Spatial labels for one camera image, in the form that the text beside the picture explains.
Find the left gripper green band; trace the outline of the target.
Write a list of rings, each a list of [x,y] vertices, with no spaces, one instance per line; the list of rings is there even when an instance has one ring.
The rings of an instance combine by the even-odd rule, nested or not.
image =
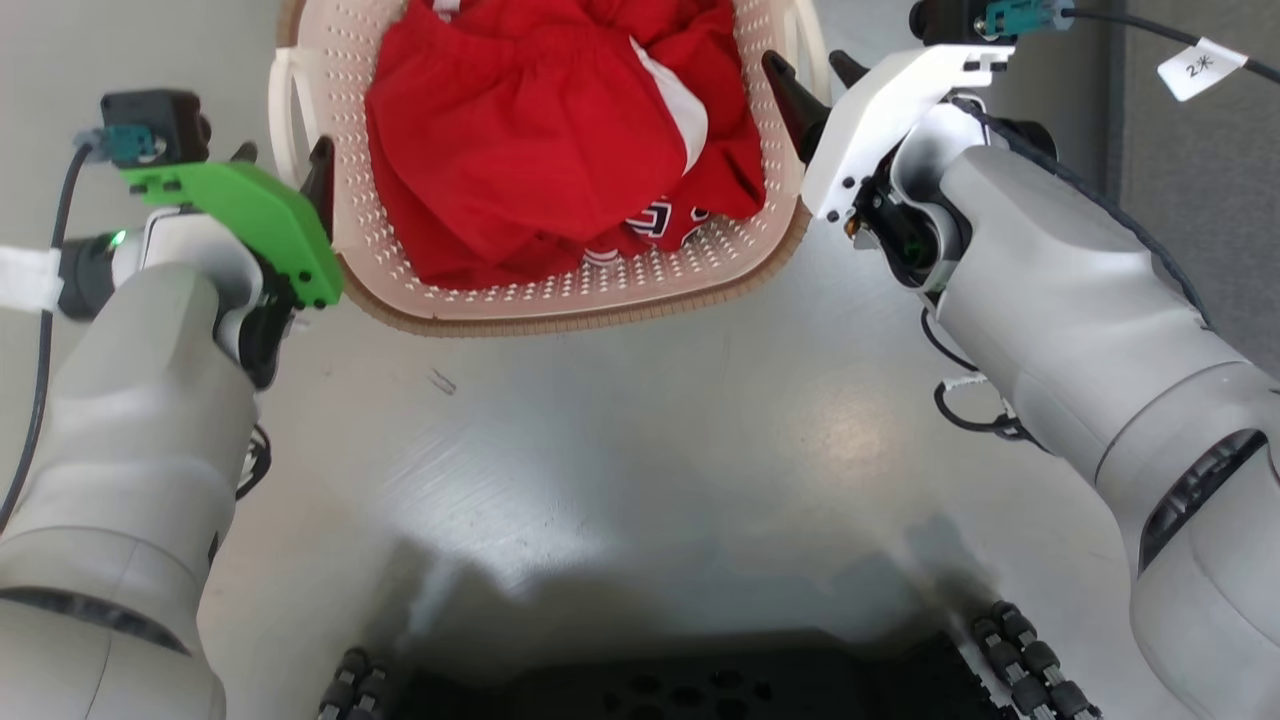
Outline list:
[[[140,269],[182,266],[215,293],[212,340],[256,389],[275,379],[297,311],[333,307],[346,278],[332,247],[337,150],[321,136],[294,190],[256,167],[243,142],[223,163],[122,170],[156,208],[142,229]]]

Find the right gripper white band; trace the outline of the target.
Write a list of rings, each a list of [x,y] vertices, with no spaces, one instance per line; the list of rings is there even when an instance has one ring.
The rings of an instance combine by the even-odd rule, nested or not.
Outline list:
[[[916,293],[947,284],[970,234],[947,205],[945,172],[992,145],[973,110],[1012,58],[1011,46],[934,45],[888,55],[873,68],[846,51],[829,68],[847,90],[833,109],[774,50],[762,55],[783,126],[806,167],[800,197],[814,218],[868,233],[895,279]]]

